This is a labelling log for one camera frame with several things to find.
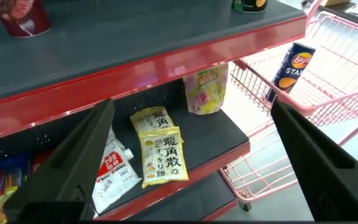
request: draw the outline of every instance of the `cart wheel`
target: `cart wheel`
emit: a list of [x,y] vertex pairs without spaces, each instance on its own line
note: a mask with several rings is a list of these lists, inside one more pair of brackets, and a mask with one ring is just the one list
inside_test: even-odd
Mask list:
[[249,212],[252,209],[252,206],[250,203],[244,203],[244,202],[239,201],[239,205],[246,212]]

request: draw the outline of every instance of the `lay's stax can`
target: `lay's stax can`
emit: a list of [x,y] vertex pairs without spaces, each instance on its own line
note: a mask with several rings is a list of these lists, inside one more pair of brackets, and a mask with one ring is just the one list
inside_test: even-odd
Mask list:
[[[273,84],[279,87],[279,89],[289,93],[295,86],[303,70],[309,64],[315,51],[315,48],[294,42],[284,56],[281,67],[273,78]],[[265,97],[267,101],[272,102],[275,95],[276,92],[270,89]]]

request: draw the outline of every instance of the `yellow candy bag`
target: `yellow candy bag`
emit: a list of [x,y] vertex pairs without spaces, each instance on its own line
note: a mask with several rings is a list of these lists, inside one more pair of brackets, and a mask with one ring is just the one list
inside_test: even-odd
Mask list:
[[143,109],[134,113],[130,119],[138,136],[143,132],[175,126],[163,106]]
[[183,78],[190,113],[203,115],[218,112],[226,93],[227,63]]
[[164,184],[171,180],[189,180],[179,127],[140,133],[143,184]]

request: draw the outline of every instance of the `red shelf edge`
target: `red shelf edge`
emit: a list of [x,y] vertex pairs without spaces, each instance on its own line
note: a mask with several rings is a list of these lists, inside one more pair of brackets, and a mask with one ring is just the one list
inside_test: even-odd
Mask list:
[[111,210],[110,212],[95,218],[95,220],[125,220],[136,213],[143,211],[144,209],[152,206],[153,204],[169,197],[177,191],[184,189],[185,187],[197,182],[198,180],[209,176],[213,172],[216,172],[222,166],[235,161],[240,156],[249,153],[250,143],[249,141],[237,146],[229,152],[220,155],[219,157],[209,161],[207,164],[199,166],[189,172],[189,181],[175,181],[163,184],[160,187],[148,192],[134,200],[121,205],[118,208]]
[[305,29],[301,16],[1,99],[0,138],[299,39]]
[[209,214],[207,217],[204,217],[201,221],[214,221],[215,219],[219,218],[226,212],[235,208],[237,206],[237,203],[238,203],[237,199],[234,199],[233,201],[225,204],[225,206],[223,206],[223,207],[219,208],[218,210],[216,210],[215,212]]

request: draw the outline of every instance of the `cart wire basket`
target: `cart wire basket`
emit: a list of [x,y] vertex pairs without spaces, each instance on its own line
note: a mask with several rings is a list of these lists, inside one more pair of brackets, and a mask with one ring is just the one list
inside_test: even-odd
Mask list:
[[[272,104],[265,99],[270,89],[276,93],[273,100],[291,105],[316,126],[358,118],[358,24],[320,12],[308,23],[305,39],[316,52],[289,94],[271,80],[292,43],[233,61],[232,84],[265,113],[261,125],[246,131],[251,152],[220,170],[244,205],[298,183],[285,153],[258,158],[261,151],[283,149],[270,117]],[[358,127],[339,145],[357,133]],[[266,165],[256,167],[251,160]]]

